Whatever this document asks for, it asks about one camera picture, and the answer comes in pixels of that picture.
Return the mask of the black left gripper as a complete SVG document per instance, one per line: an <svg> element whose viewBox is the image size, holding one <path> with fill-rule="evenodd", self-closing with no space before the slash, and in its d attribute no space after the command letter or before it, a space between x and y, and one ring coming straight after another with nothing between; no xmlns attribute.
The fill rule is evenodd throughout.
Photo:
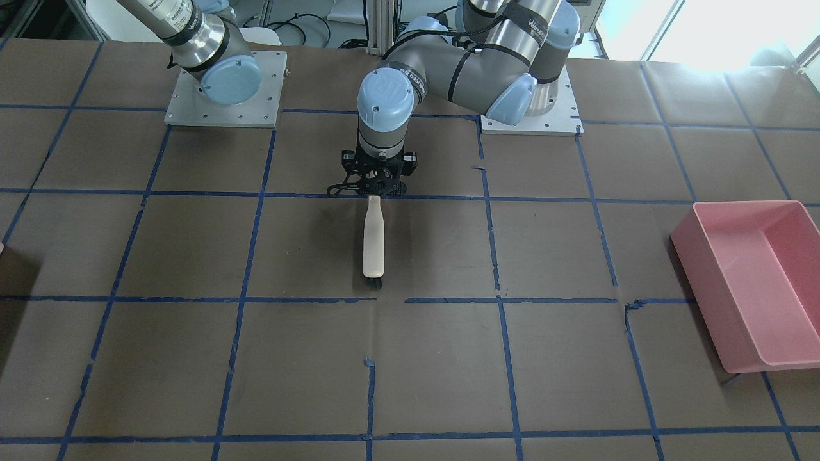
<svg viewBox="0 0 820 461"><path fill-rule="evenodd" d="M416 152L400 151L387 159L372 157L363 149L343 150L341 164L347 175L340 191L351 190L358 195L402 196L407 186L401 176L410 176L418 166Z"/></svg>

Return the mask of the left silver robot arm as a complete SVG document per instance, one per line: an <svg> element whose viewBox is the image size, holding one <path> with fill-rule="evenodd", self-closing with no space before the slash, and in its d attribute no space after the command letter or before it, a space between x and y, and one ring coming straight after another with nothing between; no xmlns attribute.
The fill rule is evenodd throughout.
<svg viewBox="0 0 820 461"><path fill-rule="evenodd" d="M425 15L366 74L357 95L357 144L341 154L345 180L329 186L358 195L399 196L418 166L405 149L408 124L429 94L489 122L541 122L556 110L566 58L582 19L566 1L460 1L448 29Z"/></svg>

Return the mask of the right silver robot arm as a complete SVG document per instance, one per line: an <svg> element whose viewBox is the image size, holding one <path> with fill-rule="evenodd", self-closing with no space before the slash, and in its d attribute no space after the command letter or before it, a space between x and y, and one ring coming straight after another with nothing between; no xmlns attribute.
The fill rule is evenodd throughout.
<svg viewBox="0 0 820 461"><path fill-rule="evenodd" d="M208 99L243 103L263 84L263 71L242 32L228 17L229 2L214 12L194 1L120 1L172 50L174 62L199 82Z"/></svg>

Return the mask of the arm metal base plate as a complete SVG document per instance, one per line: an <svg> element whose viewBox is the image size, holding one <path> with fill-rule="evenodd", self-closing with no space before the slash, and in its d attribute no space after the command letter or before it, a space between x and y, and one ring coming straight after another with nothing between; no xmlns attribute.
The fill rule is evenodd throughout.
<svg viewBox="0 0 820 461"><path fill-rule="evenodd" d="M512 135L577 135L584 132L570 76L563 67L556 81L538 85L530 108L518 125L505 125L484 116L481 131Z"/></svg>
<svg viewBox="0 0 820 461"><path fill-rule="evenodd" d="M179 73L167 125L275 128L288 55L254 51L226 58L200 78Z"/></svg>

